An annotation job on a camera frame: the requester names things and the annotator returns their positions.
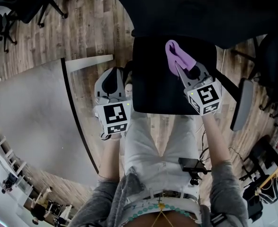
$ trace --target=belt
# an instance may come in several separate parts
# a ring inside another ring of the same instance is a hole
[[[177,192],[177,191],[172,191],[172,190],[164,190],[163,192],[160,192],[160,193],[157,193],[153,196],[154,198],[159,198],[159,197],[166,197],[166,198],[181,198],[181,193],[180,192]],[[183,196],[184,199],[192,199],[194,200],[195,197],[193,197],[192,195],[190,194],[187,194],[185,193],[184,196]]]

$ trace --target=wooden floor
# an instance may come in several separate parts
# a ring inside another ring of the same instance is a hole
[[[126,11],[118,0],[56,0],[63,11],[69,12],[69,17],[61,19],[53,8],[48,8],[45,17],[45,27],[36,25],[37,16],[29,24],[17,23],[11,30],[11,35],[18,41],[17,45],[9,44],[9,53],[2,52],[0,44],[0,77],[8,79],[22,71],[45,62],[65,57],[66,60],[84,58],[95,55],[114,54],[115,60],[98,67],[90,67],[73,75],[77,106],[83,115],[85,135],[89,139],[89,148],[99,166],[103,150],[97,134],[90,130],[94,128],[92,108],[94,106],[94,83],[102,72],[113,66],[125,66],[132,58],[133,25]],[[236,49],[254,56],[252,40],[236,46]],[[248,77],[252,63],[244,58],[231,55],[229,50],[217,49],[217,68],[234,83],[238,84],[242,77]],[[235,109],[235,101],[223,89],[223,104],[216,119],[229,146],[233,147],[243,158],[248,155],[253,144],[263,135],[275,136],[278,128],[273,126],[274,119],[269,118],[269,110],[262,112],[259,105],[266,103],[265,88],[255,83],[251,113],[245,127],[238,132],[230,130],[230,124]],[[151,114],[150,127],[154,141],[162,153],[166,147],[169,133],[172,129],[173,116]],[[201,120],[197,117],[197,142],[202,147]],[[241,160],[231,150],[234,172],[242,174]],[[37,191],[51,185],[54,192],[50,195],[62,204],[73,204],[78,209],[90,196],[91,188],[73,183],[59,177],[34,169],[30,165],[24,170],[30,176],[30,182]],[[121,172],[123,172],[123,156],[121,157]],[[211,187],[210,174],[203,177],[201,184],[201,200],[208,203]]]

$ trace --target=gray cardigan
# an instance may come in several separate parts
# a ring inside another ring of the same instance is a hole
[[[200,205],[202,227],[214,226],[211,220],[225,214],[218,227],[247,227],[248,213],[241,197],[240,187],[232,172],[232,164],[227,161],[212,168],[211,208]],[[69,227],[118,227],[126,198],[142,191],[144,186],[138,177],[130,173],[119,183],[100,181],[91,198],[85,203]]]

